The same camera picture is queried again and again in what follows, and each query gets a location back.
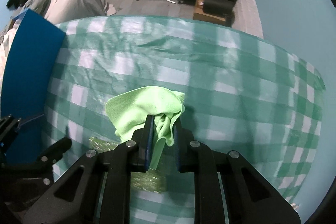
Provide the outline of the black cylinder device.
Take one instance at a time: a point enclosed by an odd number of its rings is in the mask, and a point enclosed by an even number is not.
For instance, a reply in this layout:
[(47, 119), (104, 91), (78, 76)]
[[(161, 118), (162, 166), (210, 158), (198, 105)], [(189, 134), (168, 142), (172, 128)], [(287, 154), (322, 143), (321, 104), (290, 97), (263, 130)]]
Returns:
[(229, 0), (203, 0), (203, 12), (218, 17), (232, 17), (234, 2)]

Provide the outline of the green checkered tablecloth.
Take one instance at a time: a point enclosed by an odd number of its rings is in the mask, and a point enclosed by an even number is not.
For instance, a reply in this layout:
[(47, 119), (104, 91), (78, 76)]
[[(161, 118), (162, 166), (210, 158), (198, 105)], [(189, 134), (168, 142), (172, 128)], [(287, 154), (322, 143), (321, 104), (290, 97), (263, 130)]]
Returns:
[(306, 61), (255, 36), (172, 17), (110, 16), (59, 24), (66, 39), (47, 93), (43, 143), (118, 142), (106, 102), (144, 86), (185, 94), (184, 127), (219, 152), (240, 152), (288, 201), (308, 175), (321, 132), (324, 82)]

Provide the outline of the beige bed sheet mattress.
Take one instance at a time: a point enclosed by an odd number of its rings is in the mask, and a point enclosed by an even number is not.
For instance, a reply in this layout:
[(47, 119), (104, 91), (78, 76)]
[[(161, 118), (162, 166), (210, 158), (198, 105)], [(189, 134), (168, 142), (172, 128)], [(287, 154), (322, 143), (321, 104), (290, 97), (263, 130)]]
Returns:
[(116, 13), (114, 5), (107, 0), (28, 0), (21, 12), (30, 9), (52, 24)]

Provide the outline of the lime green microfibre cloth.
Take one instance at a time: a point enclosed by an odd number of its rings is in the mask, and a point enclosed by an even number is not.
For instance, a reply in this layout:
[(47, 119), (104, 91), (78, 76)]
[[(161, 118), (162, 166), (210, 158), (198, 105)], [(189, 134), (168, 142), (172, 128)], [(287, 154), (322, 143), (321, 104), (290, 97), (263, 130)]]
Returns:
[(182, 92), (147, 86), (111, 98), (105, 110), (122, 142), (143, 128), (148, 115), (154, 117), (150, 168), (157, 169), (164, 147), (174, 144), (173, 125), (185, 111), (184, 101)]

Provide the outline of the blue cardboard box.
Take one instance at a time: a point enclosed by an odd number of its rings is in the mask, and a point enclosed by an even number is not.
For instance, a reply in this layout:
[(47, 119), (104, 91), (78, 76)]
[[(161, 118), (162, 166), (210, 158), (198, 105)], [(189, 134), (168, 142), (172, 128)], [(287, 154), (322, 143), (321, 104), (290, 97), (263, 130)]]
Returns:
[(29, 163), (42, 152), (45, 101), (56, 57), (66, 34), (28, 9), (7, 57), (1, 90), (1, 115), (24, 122), (6, 153), (11, 164)]

